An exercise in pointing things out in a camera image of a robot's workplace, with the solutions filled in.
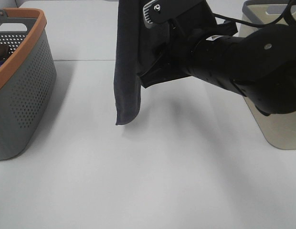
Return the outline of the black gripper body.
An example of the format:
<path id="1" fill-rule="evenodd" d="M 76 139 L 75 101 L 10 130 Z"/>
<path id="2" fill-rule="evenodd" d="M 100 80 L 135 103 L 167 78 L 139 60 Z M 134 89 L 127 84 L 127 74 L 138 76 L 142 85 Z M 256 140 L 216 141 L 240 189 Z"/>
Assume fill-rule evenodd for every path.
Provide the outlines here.
<path id="1" fill-rule="evenodd" d="M 189 76 L 183 64 L 191 46 L 209 29 L 217 26 L 205 0 L 151 0 L 142 9 L 148 29 L 169 26 L 169 41 L 161 44 L 159 55 L 147 70 L 139 74 L 141 85 L 169 82 Z"/>

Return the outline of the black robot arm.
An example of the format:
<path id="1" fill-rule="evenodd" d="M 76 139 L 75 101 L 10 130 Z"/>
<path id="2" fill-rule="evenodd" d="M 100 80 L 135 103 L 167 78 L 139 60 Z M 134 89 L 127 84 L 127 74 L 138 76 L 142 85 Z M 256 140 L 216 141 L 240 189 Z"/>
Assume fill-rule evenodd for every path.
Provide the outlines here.
<path id="1" fill-rule="evenodd" d="M 279 17 L 236 37 L 238 20 L 218 24 L 204 0 L 152 0 L 143 6 L 147 28 L 169 25 L 169 41 L 152 66 L 139 74 L 148 88 L 194 76 L 249 98 L 264 115 L 296 111 L 296 0 Z"/>

